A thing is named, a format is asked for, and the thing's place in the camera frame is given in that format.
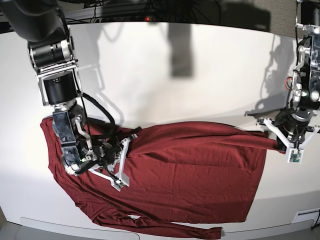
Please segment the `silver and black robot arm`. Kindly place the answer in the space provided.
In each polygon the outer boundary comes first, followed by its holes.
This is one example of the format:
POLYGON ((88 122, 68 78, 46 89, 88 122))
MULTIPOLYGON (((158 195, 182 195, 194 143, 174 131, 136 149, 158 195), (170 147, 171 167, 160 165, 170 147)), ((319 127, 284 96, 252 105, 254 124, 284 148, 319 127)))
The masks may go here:
POLYGON ((296 41, 296 66, 292 71, 286 105, 276 115, 274 126, 279 150, 287 152, 291 162, 302 157, 306 132, 317 134, 310 127, 312 117, 320 110, 320 4, 314 0, 296 1, 295 29, 303 31, 296 41))

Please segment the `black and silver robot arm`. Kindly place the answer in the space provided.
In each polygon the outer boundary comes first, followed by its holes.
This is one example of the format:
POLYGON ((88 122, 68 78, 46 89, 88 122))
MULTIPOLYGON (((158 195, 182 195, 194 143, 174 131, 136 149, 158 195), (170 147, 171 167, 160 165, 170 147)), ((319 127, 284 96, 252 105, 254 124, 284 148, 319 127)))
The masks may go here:
POLYGON ((90 134, 85 106, 77 100, 88 100, 95 106, 99 103, 82 89, 73 38, 62 8, 55 0, 3 0, 0 9, 14 31, 27 41, 42 103, 54 108, 53 129, 67 173, 80 175, 104 168, 114 179, 124 177, 129 144, 136 135, 117 140, 112 117, 107 133, 90 134))

